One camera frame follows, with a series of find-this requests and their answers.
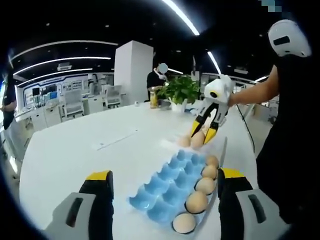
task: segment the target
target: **round table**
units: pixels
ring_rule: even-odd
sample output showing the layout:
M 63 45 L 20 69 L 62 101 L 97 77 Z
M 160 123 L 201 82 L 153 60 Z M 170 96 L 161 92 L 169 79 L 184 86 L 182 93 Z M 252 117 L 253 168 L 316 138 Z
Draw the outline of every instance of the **round table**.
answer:
M 161 146 L 173 133 L 190 131 L 195 116 L 150 109 L 149 103 L 107 110 L 36 132 L 25 153 L 19 196 L 26 215 L 38 229 L 52 221 L 53 210 L 78 192 L 92 172 L 112 170 L 114 178 L 113 239 L 169 240 L 183 235 L 161 229 L 127 202 L 138 187 L 176 153 Z M 224 167 L 245 174 L 257 187 L 257 167 L 251 139 L 236 107 L 219 129 L 227 137 Z M 97 144 L 108 145 L 97 150 Z M 220 239 L 217 199 L 197 240 Z

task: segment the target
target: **potted plant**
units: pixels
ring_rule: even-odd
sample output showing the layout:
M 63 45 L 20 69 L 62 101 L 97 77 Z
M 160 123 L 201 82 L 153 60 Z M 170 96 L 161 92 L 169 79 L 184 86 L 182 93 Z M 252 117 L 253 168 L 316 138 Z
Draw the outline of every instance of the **potted plant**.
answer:
M 157 93 L 160 97 L 165 97 L 171 102 L 171 109 L 174 112 L 183 113 L 186 105 L 193 104 L 199 94 L 198 83 L 190 76 L 182 75 L 172 78 Z

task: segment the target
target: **egg carton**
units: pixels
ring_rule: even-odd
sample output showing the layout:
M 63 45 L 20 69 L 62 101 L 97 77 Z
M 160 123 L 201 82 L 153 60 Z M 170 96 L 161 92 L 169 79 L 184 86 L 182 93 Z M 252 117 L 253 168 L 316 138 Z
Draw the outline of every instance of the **egg carton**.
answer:
M 173 231 L 172 223 L 175 217 L 188 212 L 185 207 L 186 200 L 195 192 L 195 186 L 202 178 L 201 173 L 205 166 L 206 157 L 203 154 L 179 150 L 170 162 L 163 165 L 160 172 L 152 175 L 149 183 L 138 189 L 136 196 L 128 198 L 128 202 L 152 221 Z M 204 212 L 193 214 L 196 227 L 189 235 L 200 226 L 216 199 L 216 192 L 215 188 L 213 193 L 206 196 L 208 206 Z

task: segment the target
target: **white device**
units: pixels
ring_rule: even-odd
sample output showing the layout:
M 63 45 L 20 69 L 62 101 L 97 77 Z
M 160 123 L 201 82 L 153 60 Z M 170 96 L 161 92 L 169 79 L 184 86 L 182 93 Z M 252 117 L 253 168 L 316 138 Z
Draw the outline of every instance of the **white device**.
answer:
M 294 21 L 277 21 L 269 29 L 268 37 L 273 50 L 280 57 L 292 54 L 306 58 L 312 54 L 307 37 Z
M 214 109 L 216 109 L 215 116 L 206 133 L 204 144 L 217 134 L 219 126 L 225 121 L 225 116 L 228 113 L 228 102 L 233 89 L 234 82 L 223 74 L 205 86 L 203 106 L 193 122 L 191 137 L 201 129 Z

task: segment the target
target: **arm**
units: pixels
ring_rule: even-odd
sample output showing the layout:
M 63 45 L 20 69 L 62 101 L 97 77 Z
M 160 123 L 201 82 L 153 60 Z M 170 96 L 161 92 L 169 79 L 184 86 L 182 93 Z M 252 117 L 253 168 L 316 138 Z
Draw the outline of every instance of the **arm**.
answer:
M 266 81 L 231 95 L 229 106 L 235 104 L 260 104 L 273 99 L 278 94 L 278 70 L 276 66 L 273 66 Z
M 17 101 L 11 102 L 10 104 L 6 105 L 6 106 L 2 106 L 1 110 L 3 112 L 12 112 L 16 109 L 17 107 Z

